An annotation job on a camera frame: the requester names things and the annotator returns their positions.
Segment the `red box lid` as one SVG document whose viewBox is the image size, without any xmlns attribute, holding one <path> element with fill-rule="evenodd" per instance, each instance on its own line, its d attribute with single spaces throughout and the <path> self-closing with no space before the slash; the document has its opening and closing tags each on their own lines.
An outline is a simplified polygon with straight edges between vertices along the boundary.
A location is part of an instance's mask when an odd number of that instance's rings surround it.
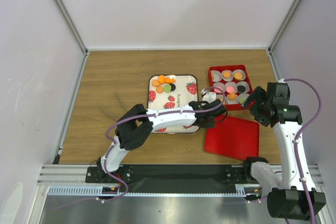
<svg viewBox="0 0 336 224">
<path fill-rule="evenodd" d="M 257 122 L 220 116 L 206 130 L 204 151 L 233 159 L 259 156 L 260 129 Z"/>
</svg>

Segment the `orange swirl cookie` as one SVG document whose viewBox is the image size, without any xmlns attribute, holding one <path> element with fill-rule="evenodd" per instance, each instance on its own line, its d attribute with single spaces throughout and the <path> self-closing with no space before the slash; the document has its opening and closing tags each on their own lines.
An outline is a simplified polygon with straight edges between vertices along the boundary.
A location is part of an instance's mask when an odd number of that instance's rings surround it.
<svg viewBox="0 0 336 224">
<path fill-rule="evenodd" d="M 227 98 L 231 101 L 234 101 L 236 99 L 237 95 L 235 93 L 230 93 Z"/>
</svg>

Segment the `red cookie box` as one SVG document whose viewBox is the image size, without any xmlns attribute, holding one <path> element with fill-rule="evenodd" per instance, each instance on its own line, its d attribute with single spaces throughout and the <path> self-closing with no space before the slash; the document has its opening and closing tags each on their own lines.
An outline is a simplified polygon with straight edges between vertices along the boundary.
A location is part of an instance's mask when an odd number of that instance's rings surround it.
<svg viewBox="0 0 336 224">
<path fill-rule="evenodd" d="M 223 101 L 228 111 L 240 111 L 242 104 L 253 92 L 244 65 L 214 66 L 208 70 L 208 81 L 216 97 Z"/>
</svg>

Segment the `pink cookie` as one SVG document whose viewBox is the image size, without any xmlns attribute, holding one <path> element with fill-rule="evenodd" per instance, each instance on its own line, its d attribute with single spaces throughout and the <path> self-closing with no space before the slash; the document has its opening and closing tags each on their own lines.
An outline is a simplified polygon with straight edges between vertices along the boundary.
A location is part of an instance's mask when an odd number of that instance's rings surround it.
<svg viewBox="0 0 336 224">
<path fill-rule="evenodd" d="M 227 91 L 228 93 L 235 93 L 235 89 L 234 89 L 234 87 L 232 87 L 232 86 L 228 86 L 228 87 L 226 88 L 226 91 Z"/>
<path fill-rule="evenodd" d="M 216 93 L 222 93 L 223 89 L 221 87 L 215 87 L 215 92 Z"/>
</svg>

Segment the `metal serving tongs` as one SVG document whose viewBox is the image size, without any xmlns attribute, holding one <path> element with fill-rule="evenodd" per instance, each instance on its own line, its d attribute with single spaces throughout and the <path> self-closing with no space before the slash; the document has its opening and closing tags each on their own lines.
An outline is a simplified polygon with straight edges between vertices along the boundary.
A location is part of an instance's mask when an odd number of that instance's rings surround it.
<svg viewBox="0 0 336 224">
<path fill-rule="evenodd" d="M 99 105 L 98 110 L 105 114 L 106 116 L 118 121 L 126 112 L 128 112 L 127 105 L 122 101 L 117 92 L 113 92 L 113 99 L 111 105 Z"/>
</svg>

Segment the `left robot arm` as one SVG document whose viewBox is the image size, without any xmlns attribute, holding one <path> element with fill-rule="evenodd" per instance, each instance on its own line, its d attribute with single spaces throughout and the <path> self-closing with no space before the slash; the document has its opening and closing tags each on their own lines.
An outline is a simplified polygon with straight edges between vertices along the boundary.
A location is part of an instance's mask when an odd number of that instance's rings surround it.
<svg viewBox="0 0 336 224">
<path fill-rule="evenodd" d="M 97 160 L 97 176 L 104 183 L 117 180 L 115 172 L 127 153 L 141 147 L 157 130 L 175 126 L 209 129 L 215 126 L 219 116 L 227 117 L 227 109 L 219 99 L 191 101 L 182 107 L 162 110 L 150 110 L 137 104 L 107 129 L 105 137 L 111 145 Z"/>
</svg>

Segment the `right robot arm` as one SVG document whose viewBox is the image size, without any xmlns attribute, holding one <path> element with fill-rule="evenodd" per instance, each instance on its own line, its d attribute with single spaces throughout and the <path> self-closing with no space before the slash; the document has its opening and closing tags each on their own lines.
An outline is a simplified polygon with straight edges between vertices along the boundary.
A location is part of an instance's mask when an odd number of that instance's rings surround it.
<svg viewBox="0 0 336 224">
<path fill-rule="evenodd" d="M 268 83 L 266 89 L 256 87 L 242 106 L 259 124 L 273 129 L 281 158 L 281 174 L 277 175 L 265 158 L 247 157 L 241 170 L 243 180 L 259 182 L 267 194 L 271 217 L 315 223 L 326 196 L 317 191 L 310 175 L 302 136 L 314 119 L 303 123 L 300 108 L 290 104 L 290 88 L 284 79 Z"/>
</svg>

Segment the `orange flower cookie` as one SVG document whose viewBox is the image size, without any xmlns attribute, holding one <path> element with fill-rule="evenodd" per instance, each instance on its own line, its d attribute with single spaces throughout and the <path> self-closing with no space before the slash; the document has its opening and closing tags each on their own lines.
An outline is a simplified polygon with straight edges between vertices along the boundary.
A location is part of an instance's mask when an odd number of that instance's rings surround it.
<svg viewBox="0 0 336 224">
<path fill-rule="evenodd" d="M 229 71 L 223 71 L 222 72 L 223 79 L 230 79 L 231 75 L 232 75 L 232 73 L 229 72 Z"/>
</svg>

